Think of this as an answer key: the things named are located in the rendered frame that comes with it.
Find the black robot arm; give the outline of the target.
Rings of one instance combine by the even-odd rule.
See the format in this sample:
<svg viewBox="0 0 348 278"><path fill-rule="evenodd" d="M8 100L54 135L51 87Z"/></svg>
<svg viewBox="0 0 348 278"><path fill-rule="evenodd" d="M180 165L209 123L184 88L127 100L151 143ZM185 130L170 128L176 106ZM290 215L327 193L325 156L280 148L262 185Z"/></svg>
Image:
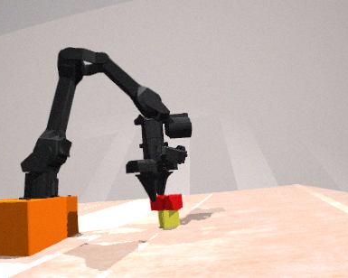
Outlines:
<svg viewBox="0 0 348 278"><path fill-rule="evenodd" d="M91 64L85 64L88 61ZM57 58L59 81L55 91L48 125L38 138L33 152L22 161L24 196L19 199L59 198L57 173L70 158L71 141L66 139L72 102L77 85L84 76L101 72L110 78L132 99L143 115L134 120L141 125L142 140L148 138L187 138L192 136L192 122L188 113L170 114L161 97L152 89L140 86L121 69L105 52L95 52L85 48L61 49ZM170 115L169 115L170 114ZM163 159L181 164L187 157L185 146L169 147L168 142L160 142L156 160Z"/></svg>

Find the red cube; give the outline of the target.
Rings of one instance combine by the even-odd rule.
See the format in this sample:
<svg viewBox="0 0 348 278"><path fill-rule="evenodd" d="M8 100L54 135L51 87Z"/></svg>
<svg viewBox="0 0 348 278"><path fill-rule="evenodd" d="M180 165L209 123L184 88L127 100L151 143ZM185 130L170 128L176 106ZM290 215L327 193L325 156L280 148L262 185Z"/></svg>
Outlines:
<svg viewBox="0 0 348 278"><path fill-rule="evenodd" d="M182 195L169 195L165 197L165 210L179 210L182 207Z"/></svg>
<svg viewBox="0 0 348 278"><path fill-rule="evenodd" d="M156 211L156 210L164 210L165 209L165 197L164 196L156 196L156 201L150 201L150 211Z"/></svg>

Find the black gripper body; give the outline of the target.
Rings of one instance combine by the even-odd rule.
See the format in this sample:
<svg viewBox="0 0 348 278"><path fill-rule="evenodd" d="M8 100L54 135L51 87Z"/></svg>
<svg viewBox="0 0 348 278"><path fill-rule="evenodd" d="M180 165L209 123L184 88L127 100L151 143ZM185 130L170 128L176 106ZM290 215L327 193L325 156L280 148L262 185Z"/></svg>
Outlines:
<svg viewBox="0 0 348 278"><path fill-rule="evenodd" d="M164 138L148 138L142 140L142 144L139 148L143 148L144 160L128 161L126 164L126 174L136 173L140 174L167 172L171 170L178 170L177 163L163 159L162 161L156 160L157 147L163 142Z"/></svg>

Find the yellow cube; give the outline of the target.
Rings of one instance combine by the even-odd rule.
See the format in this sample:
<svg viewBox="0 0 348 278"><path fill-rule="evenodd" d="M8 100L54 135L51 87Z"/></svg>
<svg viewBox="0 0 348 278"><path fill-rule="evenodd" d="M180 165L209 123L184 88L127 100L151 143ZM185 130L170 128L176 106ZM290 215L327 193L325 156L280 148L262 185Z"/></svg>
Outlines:
<svg viewBox="0 0 348 278"><path fill-rule="evenodd" d="M179 210L157 210L159 226L163 228L180 225Z"/></svg>

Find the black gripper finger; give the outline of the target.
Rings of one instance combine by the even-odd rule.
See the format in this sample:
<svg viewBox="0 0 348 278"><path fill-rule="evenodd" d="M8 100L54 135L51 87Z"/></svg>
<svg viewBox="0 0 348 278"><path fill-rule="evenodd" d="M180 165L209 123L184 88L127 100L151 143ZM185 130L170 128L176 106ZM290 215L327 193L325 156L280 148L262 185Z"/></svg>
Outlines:
<svg viewBox="0 0 348 278"><path fill-rule="evenodd" d="M173 173L173 171L162 172L161 175L158 177L158 179L157 179L157 185L156 185L156 193L157 193L157 196L164 196L167 178L168 178L172 173Z"/></svg>
<svg viewBox="0 0 348 278"><path fill-rule="evenodd" d="M156 185L157 179L160 175L161 172L135 175L135 177L137 177L142 184L151 201L156 201Z"/></svg>

